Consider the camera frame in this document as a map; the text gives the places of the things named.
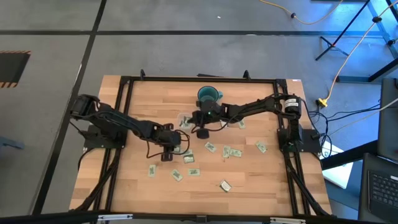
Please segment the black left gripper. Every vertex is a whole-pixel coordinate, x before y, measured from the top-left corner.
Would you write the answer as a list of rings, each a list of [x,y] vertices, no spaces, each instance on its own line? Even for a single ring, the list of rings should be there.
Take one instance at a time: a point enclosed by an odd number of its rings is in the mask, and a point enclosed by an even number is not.
[[[164,154],[161,155],[162,162],[170,162],[173,160],[172,146],[181,143],[181,135],[174,130],[172,123],[157,126],[154,133],[154,140],[158,145],[164,146]]]

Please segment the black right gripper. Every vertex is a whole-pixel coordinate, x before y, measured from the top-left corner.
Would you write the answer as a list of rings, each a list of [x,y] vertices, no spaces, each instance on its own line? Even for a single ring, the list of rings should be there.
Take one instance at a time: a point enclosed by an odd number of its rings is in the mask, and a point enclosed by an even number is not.
[[[200,124],[209,124],[219,121],[223,117],[222,107],[215,101],[200,101]],[[198,139],[208,139],[209,130],[205,128],[197,129]]]

